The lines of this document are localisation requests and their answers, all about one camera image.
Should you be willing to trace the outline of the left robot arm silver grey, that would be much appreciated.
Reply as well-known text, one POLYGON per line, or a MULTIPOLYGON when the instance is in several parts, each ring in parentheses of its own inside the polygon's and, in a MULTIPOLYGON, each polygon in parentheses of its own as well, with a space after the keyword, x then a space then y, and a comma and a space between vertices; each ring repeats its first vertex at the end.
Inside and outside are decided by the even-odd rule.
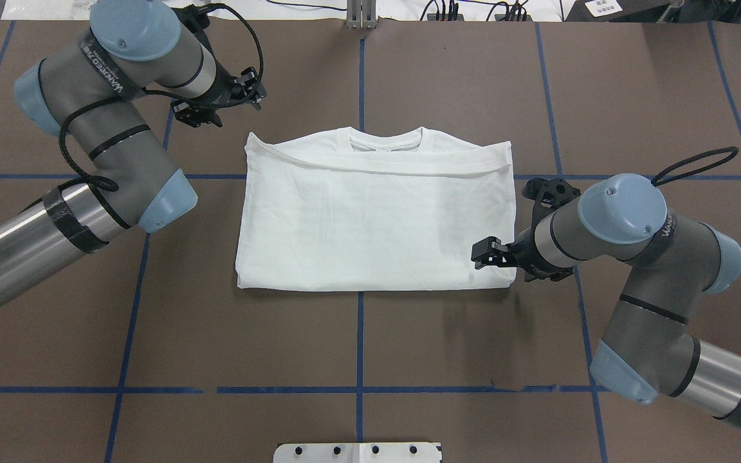
POLYGON ((169 100, 174 120, 223 126, 218 111, 258 109, 259 64, 230 73, 206 35, 214 2, 98 1, 73 44, 33 65, 13 86, 20 110, 53 136, 73 178, 0 225, 0 307, 132 228, 153 233, 197 205, 197 194, 134 103, 169 100))

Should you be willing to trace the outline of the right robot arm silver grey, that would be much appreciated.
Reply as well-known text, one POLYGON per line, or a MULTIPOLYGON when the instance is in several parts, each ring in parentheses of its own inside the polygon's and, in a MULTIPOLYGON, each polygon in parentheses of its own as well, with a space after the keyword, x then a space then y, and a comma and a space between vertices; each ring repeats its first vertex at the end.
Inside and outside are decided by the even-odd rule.
POLYGON ((665 395, 741 429, 741 355, 688 333, 702 296, 741 273, 741 247, 712 226, 668 208, 655 181, 622 173, 585 191, 536 177, 531 226, 511 243, 486 237, 471 261, 520 268, 527 281, 559 281, 609 256, 630 267, 589 365, 601 386, 648 405, 665 395))

